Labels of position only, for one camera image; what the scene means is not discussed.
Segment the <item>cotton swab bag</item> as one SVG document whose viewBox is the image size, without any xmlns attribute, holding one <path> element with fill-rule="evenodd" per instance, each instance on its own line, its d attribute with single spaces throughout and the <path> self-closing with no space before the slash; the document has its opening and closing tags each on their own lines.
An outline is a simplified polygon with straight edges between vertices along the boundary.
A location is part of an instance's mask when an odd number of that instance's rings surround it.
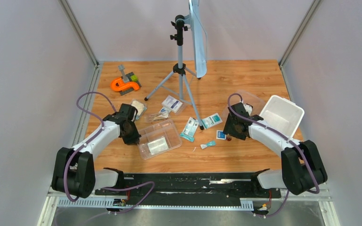
<svg viewBox="0 0 362 226">
<path fill-rule="evenodd" d="M 145 117 L 145 122 L 153 123 L 153 122 L 156 122 L 156 121 L 166 120 L 168 118 L 169 118 L 169 113 L 168 112 L 154 113 L 154 114 L 147 115 Z"/>
</svg>

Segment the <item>clear compartment tray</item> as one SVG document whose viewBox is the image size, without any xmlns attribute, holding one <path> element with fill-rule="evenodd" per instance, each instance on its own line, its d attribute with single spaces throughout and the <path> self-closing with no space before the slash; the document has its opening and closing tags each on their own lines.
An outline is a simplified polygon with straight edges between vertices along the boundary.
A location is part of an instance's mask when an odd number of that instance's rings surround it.
<svg viewBox="0 0 362 226">
<path fill-rule="evenodd" d="M 138 130 L 138 149 L 143 160 L 181 147 L 182 140 L 173 120 L 168 119 Z"/>
</svg>

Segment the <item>white gauze pad packet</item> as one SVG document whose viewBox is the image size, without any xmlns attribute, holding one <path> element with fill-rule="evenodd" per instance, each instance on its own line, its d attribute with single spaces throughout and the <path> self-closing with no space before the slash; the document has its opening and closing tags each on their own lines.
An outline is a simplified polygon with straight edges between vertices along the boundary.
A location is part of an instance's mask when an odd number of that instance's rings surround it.
<svg viewBox="0 0 362 226">
<path fill-rule="evenodd" d="M 156 140 L 147 143 L 151 155 L 158 155 L 169 150 L 168 143 L 165 137 L 160 137 Z"/>
</svg>

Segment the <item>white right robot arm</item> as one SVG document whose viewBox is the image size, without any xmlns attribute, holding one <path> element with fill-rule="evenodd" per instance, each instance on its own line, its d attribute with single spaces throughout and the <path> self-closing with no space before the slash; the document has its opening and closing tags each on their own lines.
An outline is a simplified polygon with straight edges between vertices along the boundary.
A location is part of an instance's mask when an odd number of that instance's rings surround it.
<svg viewBox="0 0 362 226">
<path fill-rule="evenodd" d="M 274 113 L 251 115 L 242 102 L 228 105 L 228 111 L 224 134 L 240 140 L 256 140 L 281 159 L 281 169 L 253 174 L 252 194 L 260 197 L 272 188 L 287 189 L 294 195 L 320 192 L 319 185 L 328 180 L 328 175 L 313 141 L 294 139 L 287 131 L 287 121 Z"/>
</svg>

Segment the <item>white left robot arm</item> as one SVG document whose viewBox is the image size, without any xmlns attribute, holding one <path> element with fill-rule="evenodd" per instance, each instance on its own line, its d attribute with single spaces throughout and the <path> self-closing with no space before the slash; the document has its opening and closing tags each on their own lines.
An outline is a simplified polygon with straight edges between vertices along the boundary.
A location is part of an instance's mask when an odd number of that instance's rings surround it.
<svg viewBox="0 0 362 226">
<path fill-rule="evenodd" d="M 135 120 L 138 110 L 122 104 L 120 110 L 103 118 L 101 125 L 82 142 L 58 150 L 51 182 L 53 190 L 63 192 L 75 202 L 89 197 L 95 190 L 108 188 L 113 194 L 125 190 L 123 172 L 114 168 L 95 170 L 94 160 L 115 139 L 137 145 L 140 134 Z"/>
</svg>

